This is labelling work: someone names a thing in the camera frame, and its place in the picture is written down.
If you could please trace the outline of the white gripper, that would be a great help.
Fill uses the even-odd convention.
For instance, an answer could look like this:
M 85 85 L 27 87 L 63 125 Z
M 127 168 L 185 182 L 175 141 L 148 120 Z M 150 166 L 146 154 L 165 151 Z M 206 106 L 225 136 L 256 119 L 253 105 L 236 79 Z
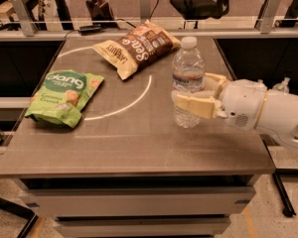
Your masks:
M 173 90 L 171 98 L 176 107 L 205 119 L 223 118 L 228 126 L 242 130 L 254 128 L 264 102 L 264 83 L 240 79 L 229 82 L 221 74 L 205 74 L 205 90 L 189 93 Z

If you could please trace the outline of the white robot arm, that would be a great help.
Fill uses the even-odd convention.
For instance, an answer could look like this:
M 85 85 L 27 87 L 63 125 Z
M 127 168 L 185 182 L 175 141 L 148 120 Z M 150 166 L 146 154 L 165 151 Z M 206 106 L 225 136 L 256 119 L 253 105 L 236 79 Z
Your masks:
M 256 130 L 298 154 L 298 95 L 269 89 L 262 81 L 228 80 L 215 73 L 205 75 L 206 88 L 171 93 L 176 107 L 205 119 L 223 119 L 241 130 Z

